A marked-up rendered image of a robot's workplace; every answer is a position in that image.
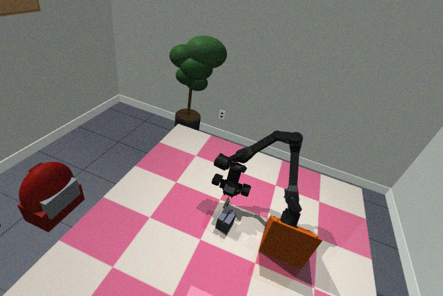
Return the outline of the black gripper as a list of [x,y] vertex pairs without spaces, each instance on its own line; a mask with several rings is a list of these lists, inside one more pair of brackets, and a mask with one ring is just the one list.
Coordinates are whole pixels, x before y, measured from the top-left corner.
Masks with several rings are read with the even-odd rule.
[[[220,184],[219,187],[222,188],[222,189],[224,190],[225,183],[226,183],[226,181],[228,180],[228,178],[231,179],[232,182],[235,182],[235,181],[239,182],[239,178],[240,178],[240,177],[239,177],[239,178],[232,178],[232,177],[228,174],[228,177],[227,177],[226,180],[224,180],[224,179],[222,179],[222,178],[223,178],[223,175],[219,175],[219,174],[216,173],[215,176],[214,176],[213,179],[212,179],[212,184],[214,184],[214,185],[216,185],[216,186],[219,186],[219,184]],[[243,185],[243,186],[242,186],[242,185]],[[240,184],[240,183],[238,183],[238,189],[239,189],[238,194],[241,193],[241,195],[248,197],[249,192],[250,192],[250,189],[251,189],[251,186],[248,185],[248,184]]]

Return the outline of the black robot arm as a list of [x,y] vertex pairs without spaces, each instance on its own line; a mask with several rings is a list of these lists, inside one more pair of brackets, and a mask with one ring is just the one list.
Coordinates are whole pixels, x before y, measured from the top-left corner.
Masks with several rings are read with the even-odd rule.
[[[234,155],[230,157],[227,157],[220,153],[220,155],[215,159],[213,165],[224,171],[230,168],[228,174],[232,178],[239,178],[241,172],[244,173],[247,170],[246,166],[240,163],[246,163],[257,152],[268,147],[276,141],[281,141],[289,144],[291,151],[289,186],[287,189],[284,188],[284,198],[286,203],[288,204],[288,208],[283,211],[280,220],[284,224],[297,228],[297,224],[301,216],[300,212],[302,211],[302,208],[299,204],[299,190],[297,186],[299,171],[299,153],[303,141],[303,135],[301,133],[274,131],[267,137],[253,144],[252,146],[239,149]],[[223,193],[232,197],[235,195],[237,196],[238,192],[238,182],[232,182],[231,179],[228,178],[225,183]]]

